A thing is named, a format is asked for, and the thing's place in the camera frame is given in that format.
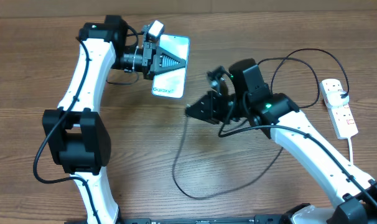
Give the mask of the Samsung Galaxy smartphone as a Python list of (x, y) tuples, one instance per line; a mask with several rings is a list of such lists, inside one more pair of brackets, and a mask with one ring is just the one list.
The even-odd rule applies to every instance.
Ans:
[(159, 41), (161, 51), (168, 51), (186, 60), (186, 67), (156, 75), (153, 79), (152, 94), (168, 98), (181, 98), (184, 94), (190, 39), (178, 35), (161, 35)]

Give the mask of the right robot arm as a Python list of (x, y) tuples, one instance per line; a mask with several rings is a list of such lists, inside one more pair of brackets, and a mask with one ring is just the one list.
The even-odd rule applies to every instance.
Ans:
[(327, 195), (331, 209), (303, 203), (280, 223), (377, 223), (377, 181), (341, 155), (285, 94), (271, 93), (252, 58), (208, 72), (212, 86), (185, 110), (211, 124), (246, 118), (248, 130), (260, 129), (291, 153)]

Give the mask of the white power strip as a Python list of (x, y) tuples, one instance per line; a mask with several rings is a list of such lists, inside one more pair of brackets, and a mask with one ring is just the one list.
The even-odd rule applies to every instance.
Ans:
[[(321, 81), (320, 89), (324, 103), (326, 102), (325, 98), (328, 92), (340, 91), (345, 93), (342, 84), (337, 79), (326, 79)], [(327, 108), (327, 111), (338, 139), (349, 139), (358, 134), (357, 125), (348, 103), (336, 108)]]

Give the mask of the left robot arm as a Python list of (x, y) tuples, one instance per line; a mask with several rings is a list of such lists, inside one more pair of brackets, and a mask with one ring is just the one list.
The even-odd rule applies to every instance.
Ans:
[(158, 97), (184, 94), (190, 40), (164, 33), (154, 21), (136, 32), (121, 16), (86, 23), (77, 37), (80, 53), (68, 90), (54, 110), (42, 117), (43, 146), (80, 191), (87, 223), (121, 223), (106, 167), (111, 139), (100, 117), (101, 99), (111, 70), (152, 82)]

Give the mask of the white charger plug adapter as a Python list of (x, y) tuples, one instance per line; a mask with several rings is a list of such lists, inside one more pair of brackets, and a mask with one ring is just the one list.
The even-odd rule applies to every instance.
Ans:
[(336, 108), (338, 106), (343, 106), (350, 101), (350, 97), (340, 91), (328, 92), (325, 98), (327, 108)]

